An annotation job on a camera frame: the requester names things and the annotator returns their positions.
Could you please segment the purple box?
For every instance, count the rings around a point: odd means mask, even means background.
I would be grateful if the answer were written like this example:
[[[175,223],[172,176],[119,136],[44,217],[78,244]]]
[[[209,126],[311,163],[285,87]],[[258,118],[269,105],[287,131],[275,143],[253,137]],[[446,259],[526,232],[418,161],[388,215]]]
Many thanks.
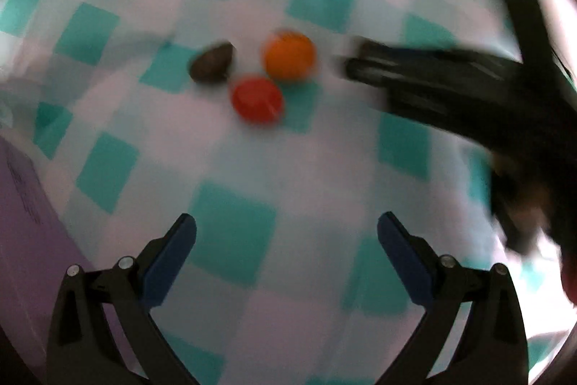
[[[85,264],[31,160],[1,141],[1,326],[32,373],[46,380],[50,322],[66,269]]]

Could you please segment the teal checkered tablecloth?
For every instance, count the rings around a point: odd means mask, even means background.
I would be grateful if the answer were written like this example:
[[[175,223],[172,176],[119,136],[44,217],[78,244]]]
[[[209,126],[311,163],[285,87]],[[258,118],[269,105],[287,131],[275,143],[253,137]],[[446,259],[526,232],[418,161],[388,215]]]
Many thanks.
[[[265,73],[282,29],[315,44],[308,80]],[[559,251],[543,237],[528,258],[504,249],[487,150],[339,76],[356,36],[518,58],[501,0],[1,0],[2,134],[97,269],[195,218],[154,319],[203,384],[375,381],[423,314],[379,246],[386,211],[463,265],[507,265],[538,373],[576,322]],[[228,81],[195,83],[190,59],[221,42],[236,48]],[[248,75],[281,89],[278,123],[233,110]]]

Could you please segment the orange mandarin in cluster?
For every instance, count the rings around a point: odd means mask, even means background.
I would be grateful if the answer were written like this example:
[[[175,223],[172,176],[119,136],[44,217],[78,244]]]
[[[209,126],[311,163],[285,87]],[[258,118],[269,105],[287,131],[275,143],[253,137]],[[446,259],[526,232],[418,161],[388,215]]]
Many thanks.
[[[282,29],[273,32],[261,48],[265,73],[281,82],[308,80],[317,68],[317,48],[301,32]]]

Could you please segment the dark purple passion fruit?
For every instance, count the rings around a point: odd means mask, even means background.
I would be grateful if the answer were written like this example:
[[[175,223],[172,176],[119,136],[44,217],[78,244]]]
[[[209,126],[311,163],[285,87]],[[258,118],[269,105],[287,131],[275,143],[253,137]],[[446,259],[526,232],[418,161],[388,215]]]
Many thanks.
[[[236,48],[230,42],[221,42],[210,46],[188,65],[190,78],[203,85],[225,83],[230,77],[231,67],[235,58]]]

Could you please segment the small red tomato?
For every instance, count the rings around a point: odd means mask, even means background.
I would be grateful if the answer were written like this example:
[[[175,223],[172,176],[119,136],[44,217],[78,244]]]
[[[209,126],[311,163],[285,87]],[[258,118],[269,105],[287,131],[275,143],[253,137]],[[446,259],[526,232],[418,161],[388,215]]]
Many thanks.
[[[243,76],[230,89],[230,103],[243,121],[255,125],[278,123],[285,111],[281,89],[269,78]]]

